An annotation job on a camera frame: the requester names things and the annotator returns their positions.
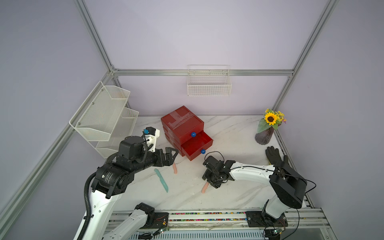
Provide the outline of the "red drawer cabinet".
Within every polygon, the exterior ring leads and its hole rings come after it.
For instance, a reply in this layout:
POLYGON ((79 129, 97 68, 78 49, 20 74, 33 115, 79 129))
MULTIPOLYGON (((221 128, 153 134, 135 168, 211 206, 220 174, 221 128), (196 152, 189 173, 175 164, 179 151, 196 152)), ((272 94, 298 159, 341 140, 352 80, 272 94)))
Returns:
POLYGON ((161 123, 166 139, 173 147, 180 151, 183 157, 186 156, 182 151, 181 145, 192 137, 195 137, 196 134, 204 131, 205 124, 185 106, 161 117, 161 123))

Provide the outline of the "red drawer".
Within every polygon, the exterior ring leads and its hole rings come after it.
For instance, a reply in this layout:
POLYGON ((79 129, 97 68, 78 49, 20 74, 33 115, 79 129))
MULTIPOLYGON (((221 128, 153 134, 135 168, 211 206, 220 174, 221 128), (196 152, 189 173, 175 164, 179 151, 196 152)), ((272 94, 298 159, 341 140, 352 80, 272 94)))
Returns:
POLYGON ((213 141, 210 136, 201 131, 181 145, 182 151, 190 161, 193 161, 200 154, 205 154, 207 149, 212 146, 213 141))

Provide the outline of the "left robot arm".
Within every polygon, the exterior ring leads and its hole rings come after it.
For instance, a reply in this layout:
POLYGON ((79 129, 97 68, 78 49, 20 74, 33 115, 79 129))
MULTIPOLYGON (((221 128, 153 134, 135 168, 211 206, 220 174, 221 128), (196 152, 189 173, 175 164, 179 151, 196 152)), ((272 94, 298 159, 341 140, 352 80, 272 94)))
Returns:
POLYGON ((84 186, 86 212, 75 235, 76 240, 106 240, 104 235, 116 203, 133 182, 135 174, 150 167, 172 166, 178 149, 154 147, 145 136, 129 136, 120 142, 117 153, 91 174, 84 186))

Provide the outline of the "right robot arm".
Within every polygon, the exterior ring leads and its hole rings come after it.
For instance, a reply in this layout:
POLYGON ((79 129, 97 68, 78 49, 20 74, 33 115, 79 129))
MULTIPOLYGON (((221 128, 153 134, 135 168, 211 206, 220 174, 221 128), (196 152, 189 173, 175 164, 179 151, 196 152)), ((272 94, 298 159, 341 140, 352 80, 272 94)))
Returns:
POLYGON ((258 225, 272 227, 283 219, 289 208, 302 208, 308 181, 281 160, 274 165, 255 166, 209 156, 203 165, 206 167, 203 180, 216 189, 227 181, 250 181, 274 190, 275 195, 259 211, 255 220, 258 225))

